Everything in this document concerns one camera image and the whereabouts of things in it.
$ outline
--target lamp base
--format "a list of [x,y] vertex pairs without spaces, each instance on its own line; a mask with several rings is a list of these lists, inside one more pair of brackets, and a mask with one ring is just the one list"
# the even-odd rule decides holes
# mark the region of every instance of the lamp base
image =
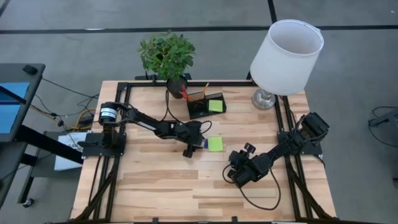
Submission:
[[258,89],[251,98],[253,105],[259,110],[268,110],[275,104],[275,95],[265,90]]

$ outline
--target potted plant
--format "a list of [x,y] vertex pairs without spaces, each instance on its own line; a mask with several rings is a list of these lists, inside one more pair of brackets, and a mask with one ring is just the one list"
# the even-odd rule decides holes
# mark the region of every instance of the potted plant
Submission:
[[166,87],[174,98],[182,98],[182,85],[188,86],[182,76],[188,66],[193,65],[195,47],[184,36],[176,34],[159,34],[149,41],[142,40],[141,59],[144,69],[158,73],[167,81]]

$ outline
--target caster wheel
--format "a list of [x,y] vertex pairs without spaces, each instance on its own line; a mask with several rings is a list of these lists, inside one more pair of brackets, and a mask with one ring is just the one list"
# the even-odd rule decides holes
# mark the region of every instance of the caster wheel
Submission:
[[24,208],[29,208],[30,206],[32,206],[35,203],[35,200],[28,198],[26,199],[26,202],[22,204],[22,206]]

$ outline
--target green sticky note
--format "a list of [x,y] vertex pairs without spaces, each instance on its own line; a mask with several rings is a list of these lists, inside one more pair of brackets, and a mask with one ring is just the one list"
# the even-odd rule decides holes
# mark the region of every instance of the green sticky note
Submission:
[[223,101],[209,100],[209,111],[223,112]]
[[223,150],[223,138],[211,137],[208,138],[209,152],[220,152]]

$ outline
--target green leaves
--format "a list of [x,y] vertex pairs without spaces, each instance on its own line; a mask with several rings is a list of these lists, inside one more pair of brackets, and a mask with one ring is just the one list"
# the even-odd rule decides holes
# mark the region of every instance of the green leaves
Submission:
[[152,35],[150,40],[140,41],[142,65],[157,72],[166,80],[177,80],[188,66],[193,66],[195,47],[183,35]]

